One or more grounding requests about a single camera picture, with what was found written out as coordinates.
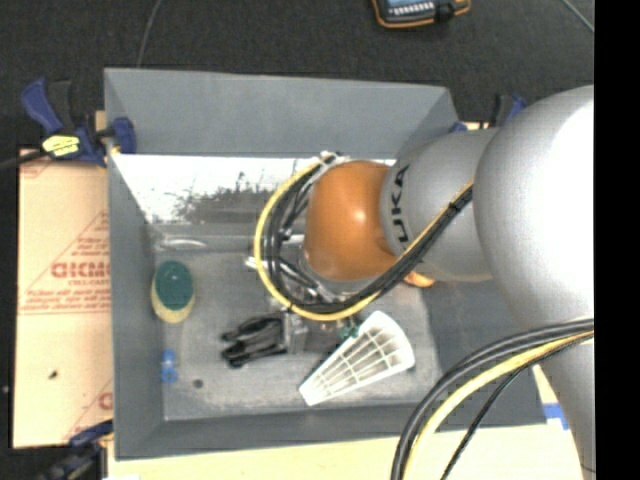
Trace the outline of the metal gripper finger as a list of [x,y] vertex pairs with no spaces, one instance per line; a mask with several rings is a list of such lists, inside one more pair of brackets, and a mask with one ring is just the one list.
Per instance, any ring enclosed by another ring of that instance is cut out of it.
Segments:
[[289,343],[295,336],[306,334],[306,324],[290,313],[270,313],[251,317],[238,327],[224,332],[224,341],[251,343]]
[[229,343],[221,356],[230,367],[243,367],[269,356],[298,354],[304,351],[306,345],[305,339],[287,339],[280,335],[240,337],[223,334],[222,339]]

